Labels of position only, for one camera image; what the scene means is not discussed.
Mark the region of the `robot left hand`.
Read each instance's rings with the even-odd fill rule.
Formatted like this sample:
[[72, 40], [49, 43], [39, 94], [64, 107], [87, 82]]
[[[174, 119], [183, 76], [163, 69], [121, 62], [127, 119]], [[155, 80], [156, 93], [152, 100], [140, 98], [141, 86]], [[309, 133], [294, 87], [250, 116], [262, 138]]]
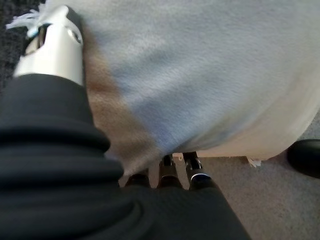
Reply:
[[36, 21], [0, 99], [3, 240], [247, 240], [249, 235], [195, 152], [184, 189], [172, 155], [150, 187], [104, 154], [83, 69], [80, 17], [60, 5]]

